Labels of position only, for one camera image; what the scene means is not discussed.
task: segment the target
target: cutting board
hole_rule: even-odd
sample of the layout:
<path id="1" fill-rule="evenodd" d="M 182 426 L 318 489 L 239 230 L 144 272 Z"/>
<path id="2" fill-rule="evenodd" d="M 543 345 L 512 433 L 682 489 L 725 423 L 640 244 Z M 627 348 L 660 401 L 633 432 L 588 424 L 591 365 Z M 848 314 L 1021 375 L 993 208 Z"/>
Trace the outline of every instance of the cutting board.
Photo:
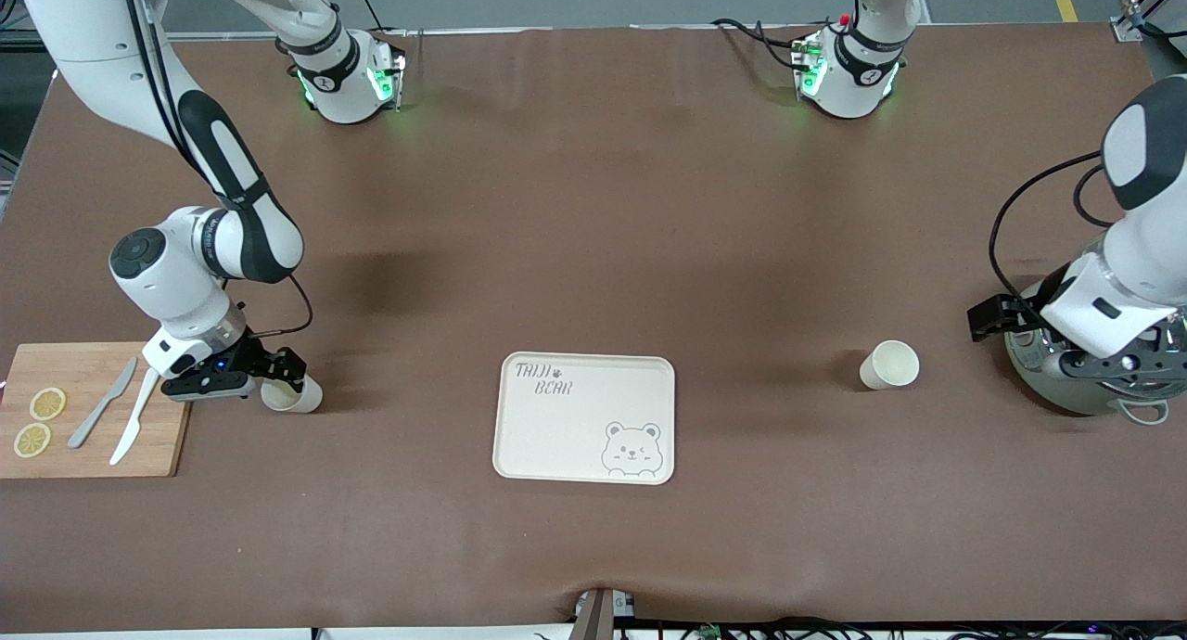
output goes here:
<path id="1" fill-rule="evenodd" d="M 140 436 L 119 464 L 107 462 L 123 435 L 140 382 L 148 369 L 140 357 L 144 343 L 26 343 L 17 348 L 8 385 L 0 400 L 0 479 L 19 477 L 166 477 L 177 470 L 190 404 L 178 404 L 157 391 L 140 416 Z M 90 438 L 77 450 L 66 446 L 70 435 L 107 394 L 131 357 L 138 357 L 132 382 L 103 412 Z M 23 460 L 13 438 L 34 422 L 28 403 L 39 391 L 57 387 L 66 408 L 47 420 L 52 431 L 44 452 Z"/>

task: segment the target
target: bear illustration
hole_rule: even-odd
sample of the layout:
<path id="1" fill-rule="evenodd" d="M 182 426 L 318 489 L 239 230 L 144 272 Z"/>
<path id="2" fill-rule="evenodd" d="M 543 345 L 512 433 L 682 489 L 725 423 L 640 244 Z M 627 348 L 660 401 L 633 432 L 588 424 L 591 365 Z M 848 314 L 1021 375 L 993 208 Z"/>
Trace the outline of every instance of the bear illustration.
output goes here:
<path id="1" fill-rule="evenodd" d="M 610 423 L 605 427 L 605 437 L 602 465 L 611 475 L 655 477 L 655 473 L 664 468 L 658 425 L 647 423 L 642 429 L 631 429 L 622 423 Z"/>

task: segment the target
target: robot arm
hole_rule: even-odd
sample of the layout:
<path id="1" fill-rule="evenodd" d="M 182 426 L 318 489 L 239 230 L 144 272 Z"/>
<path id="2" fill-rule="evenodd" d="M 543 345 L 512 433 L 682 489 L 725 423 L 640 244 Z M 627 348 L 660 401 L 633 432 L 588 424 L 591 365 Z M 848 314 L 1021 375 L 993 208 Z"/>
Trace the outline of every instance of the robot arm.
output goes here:
<path id="1" fill-rule="evenodd" d="M 902 49 L 922 14 L 922 0 L 853 0 L 852 20 L 806 37 L 793 56 L 800 95 L 840 119 L 874 112 L 890 94 Z"/>
<path id="2" fill-rule="evenodd" d="M 1112 121 L 1105 175 L 1125 216 L 1071 265 L 1040 315 L 1097 357 L 1187 306 L 1187 75 L 1162 78 Z"/>
<path id="3" fill-rule="evenodd" d="M 347 31 L 328 0 L 233 0 L 277 32 L 306 100 L 335 123 L 399 108 L 404 53 L 364 31 Z"/>
<path id="4" fill-rule="evenodd" d="M 1102 142 L 1121 221 L 1079 256 L 1014 294 L 969 310 L 975 341 L 1004 332 L 1022 379 L 1084 414 L 1111 408 L 1160 424 L 1187 393 L 1187 74 L 1162 78 L 1118 113 Z M 1134 406 L 1159 411 L 1154 422 Z"/>
<path id="5" fill-rule="evenodd" d="M 165 393 L 179 400 L 247 395 L 255 387 L 252 376 L 265 378 L 266 387 L 284 376 L 273 394 L 303 394 L 304 362 L 284 349 L 278 355 L 264 351 L 220 285 L 229 278 L 288 278 L 304 254 L 300 230 L 277 202 L 227 113 L 178 62 L 153 20 L 151 2 L 25 2 L 82 102 L 113 123 L 174 146 L 222 205 L 178 209 L 155 227 L 125 235 L 109 259 L 120 289 L 160 322 L 144 355 L 170 379 Z M 228 382 L 224 370 L 242 369 L 247 370 Z M 320 391 L 313 394 L 319 400 Z"/>

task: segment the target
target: brown tablecloth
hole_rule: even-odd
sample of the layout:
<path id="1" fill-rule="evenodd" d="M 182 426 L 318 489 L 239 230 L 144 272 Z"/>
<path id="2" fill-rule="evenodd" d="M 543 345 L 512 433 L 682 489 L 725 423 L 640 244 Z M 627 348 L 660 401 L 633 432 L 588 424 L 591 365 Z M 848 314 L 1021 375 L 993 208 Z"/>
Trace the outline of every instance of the brown tablecloth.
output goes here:
<path id="1" fill-rule="evenodd" d="M 1187 614 L 1183 405 L 1157 429 L 1060 416 L 965 323 L 998 290 L 998 205 L 1099 145 L 1149 83 L 1137 45 L 920 28 L 884 107 L 836 121 L 721 32 L 402 44 L 405 110 L 355 127 L 310 113 L 271 44 L 178 49 L 306 235 L 317 319 L 286 343 L 324 407 L 198 404 L 171 480 L 5 481 L 0 629 L 544 622 L 595 585 L 697 620 Z M 1075 176 L 1018 203 L 1008 273 L 1094 235 Z M 210 202 L 56 82 L 0 226 L 0 365 L 150 336 L 107 252 Z M 231 292 L 259 329 L 301 318 L 288 285 Z M 887 338 L 920 380 L 858 391 Z M 518 349 L 673 362 L 671 482 L 497 476 Z"/>

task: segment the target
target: silver knife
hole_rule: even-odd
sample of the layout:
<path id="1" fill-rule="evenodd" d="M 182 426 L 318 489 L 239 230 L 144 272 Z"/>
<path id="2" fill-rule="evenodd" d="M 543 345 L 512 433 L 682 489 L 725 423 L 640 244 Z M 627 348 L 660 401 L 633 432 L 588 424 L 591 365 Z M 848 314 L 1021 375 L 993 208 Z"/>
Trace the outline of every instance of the silver knife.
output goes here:
<path id="1" fill-rule="evenodd" d="M 120 463 L 123 455 L 128 454 L 132 444 L 135 443 L 137 437 L 140 436 L 140 412 L 144 412 L 145 404 L 148 403 L 148 398 L 152 397 L 152 391 L 157 388 L 157 379 L 160 374 L 157 369 L 148 367 L 145 370 L 145 379 L 140 382 L 140 395 L 137 397 L 137 405 L 132 407 L 132 414 L 128 416 L 128 425 L 123 427 L 123 436 L 120 437 L 119 445 L 115 445 L 115 452 L 112 452 L 112 460 L 107 462 L 110 465 Z"/>
<path id="2" fill-rule="evenodd" d="M 128 366 L 123 367 L 120 378 L 115 379 L 115 385 L 112 389 L 107 391 L 107 395 L 99 400 L 99 406 L 95 406 L 94 411 L 90 412 L 90 417 L 87 418 L 84 423 L 78 425 L 78 429 L 70 435 L 70 441 L 66 442 L 66 446 L 71 450 L 77 450 L 87 442 L 87 437 L 90 436 L 91 430 L 95 429 L 95 424 L 99 423 L 100 416 L 103 414 L 107 406 L 110 405 L 112 400 L 119 399 L 119 395 L 123 394 L 127 389 L 128 384 L 132 382 L 132 374 L 137 373 L 137 359 L 132 357 L 128 360 Z"/>

